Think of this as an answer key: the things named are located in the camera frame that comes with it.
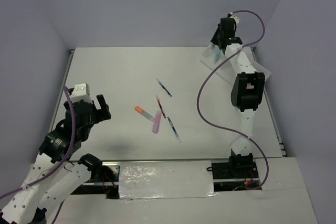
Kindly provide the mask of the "blue highlighter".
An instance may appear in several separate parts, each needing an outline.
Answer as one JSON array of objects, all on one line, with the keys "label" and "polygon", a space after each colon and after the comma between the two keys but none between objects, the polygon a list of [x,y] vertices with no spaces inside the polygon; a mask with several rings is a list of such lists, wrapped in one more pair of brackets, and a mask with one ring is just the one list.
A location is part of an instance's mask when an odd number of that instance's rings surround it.
[{"label": "blue highlighter", "polygon": [[220,60],[221,58],[221,53],[222,51],[219,49],[217,50],[216,54],[215,54],[215,58],[214,58],[214,64],[217,64],[217,62]]}]

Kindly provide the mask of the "green highlighter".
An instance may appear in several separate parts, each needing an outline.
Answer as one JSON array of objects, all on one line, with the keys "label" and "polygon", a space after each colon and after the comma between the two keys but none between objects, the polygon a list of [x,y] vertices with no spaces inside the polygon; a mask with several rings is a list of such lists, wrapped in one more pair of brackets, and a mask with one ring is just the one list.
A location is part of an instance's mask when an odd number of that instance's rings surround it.
[{"label": "green highlighter", "polygon": [[203,52],[203,56],[204,56],[205,58],[208,58],[208,57],[212,57],[213,55],[215,55],[216,52],[217,52],[216,47],[217,47],[217,46],[216,46],[215,44],[210,43],[210,44],[206,47],[206,49],[204,50],[204,52]]}]

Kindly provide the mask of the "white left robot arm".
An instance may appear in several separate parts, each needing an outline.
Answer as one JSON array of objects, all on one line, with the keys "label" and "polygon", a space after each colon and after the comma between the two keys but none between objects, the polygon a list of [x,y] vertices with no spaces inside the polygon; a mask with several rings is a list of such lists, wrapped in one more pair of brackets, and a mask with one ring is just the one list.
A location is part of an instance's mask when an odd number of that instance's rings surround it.
[{"label": "white left robot arm", "polygon": [[83,155],[59,181],[54,181],[74,152],[89,138],[94,125],[111,119],[109,106],[98,95],[98,109],[89,95],[67,94],[65,118],[49,132],[20,188],[11,191],[1,209],[1,223],[46,223],[53,211],[87,181],[98,181],[111,170],[92,154]]}]

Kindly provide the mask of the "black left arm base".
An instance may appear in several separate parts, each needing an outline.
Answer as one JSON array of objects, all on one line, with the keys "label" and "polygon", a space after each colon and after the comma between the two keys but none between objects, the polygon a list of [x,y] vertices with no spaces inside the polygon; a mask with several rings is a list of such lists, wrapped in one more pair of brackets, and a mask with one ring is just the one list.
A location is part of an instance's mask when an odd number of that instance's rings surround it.
[{"label": "black left arm base", "polygon": [[119,165],[104,165],[92,154],[82,156],[78,164],[86,165],[91,175],[88,181],[76,189],[75,194],[104,195],[106,199],[119,199]]}]

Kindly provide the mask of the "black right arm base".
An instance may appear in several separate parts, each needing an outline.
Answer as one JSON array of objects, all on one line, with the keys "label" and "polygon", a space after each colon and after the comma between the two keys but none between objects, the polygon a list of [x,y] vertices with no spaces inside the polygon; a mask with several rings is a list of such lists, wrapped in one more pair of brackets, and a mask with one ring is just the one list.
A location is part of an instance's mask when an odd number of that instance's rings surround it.
[{"label": "black right arm base", "polygon": [[260,186],[252,153],[242,156],[231,152],[228,161],[211,163],[206,170],[212,174],[215,192],[258,190]]}]

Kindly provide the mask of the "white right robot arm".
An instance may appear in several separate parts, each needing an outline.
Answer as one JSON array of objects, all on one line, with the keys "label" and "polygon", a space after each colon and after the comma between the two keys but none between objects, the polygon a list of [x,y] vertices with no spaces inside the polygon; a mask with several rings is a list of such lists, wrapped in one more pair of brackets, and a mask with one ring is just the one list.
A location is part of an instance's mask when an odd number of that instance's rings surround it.
[{"label": "white right robot arm", "polygon": [[253,160],[251,141],[255,112],[261,104],[265,75],[258,72],[243,51],[242,40],[235,36],[239,18],[233,14],[221,18],[211,42],[231,64],[235,73],[230,100],[240,116],[238,137],[231,147],[228,171],[233,177],[242,176]]}]

